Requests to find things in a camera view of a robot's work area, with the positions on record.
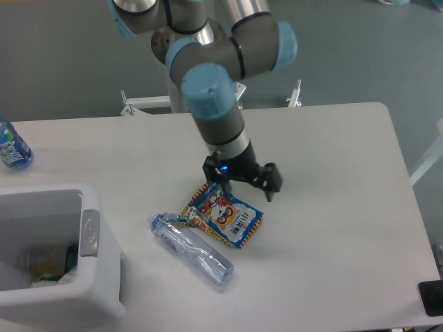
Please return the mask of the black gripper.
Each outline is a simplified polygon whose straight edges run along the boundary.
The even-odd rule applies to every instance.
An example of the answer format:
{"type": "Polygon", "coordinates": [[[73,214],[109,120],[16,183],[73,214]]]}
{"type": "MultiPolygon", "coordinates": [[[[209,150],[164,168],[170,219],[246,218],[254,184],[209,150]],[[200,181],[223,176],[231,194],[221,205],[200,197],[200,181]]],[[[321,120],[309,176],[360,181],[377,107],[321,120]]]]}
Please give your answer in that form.
{"type": "Polygon", "coordinates": [[[202,165],[206,181],[220,185],[228,194],[232,191],[230,179],[241,179],[262,190],[268,202],[282,187],[283,179],[275,163],[260,166],[250,142],[245,150],[233,158],[222,158],[218,151],[206,156],[202,165]]]}

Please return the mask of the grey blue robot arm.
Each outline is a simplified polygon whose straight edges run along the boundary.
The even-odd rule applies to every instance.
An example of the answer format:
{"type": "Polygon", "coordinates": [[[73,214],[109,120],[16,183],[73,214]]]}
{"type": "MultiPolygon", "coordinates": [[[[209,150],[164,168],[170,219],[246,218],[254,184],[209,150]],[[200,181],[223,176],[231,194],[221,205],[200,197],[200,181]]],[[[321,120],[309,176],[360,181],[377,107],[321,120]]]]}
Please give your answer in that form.
{"type": "Polygon", "coordinates": [[[280,191],[282,177],[273,163],[259,165],[235,97],[235,83],[278,70],[296,58],[291,24],[276,21],[266,1],[225,1],[231,36],[202,44],[197,34],[209,24],[203,1],[110,1],[110,12],[126,37],[168,28],[164,64],[205,142],[207,181],[229,188],[248,183],[268,199],[280,191]]]}

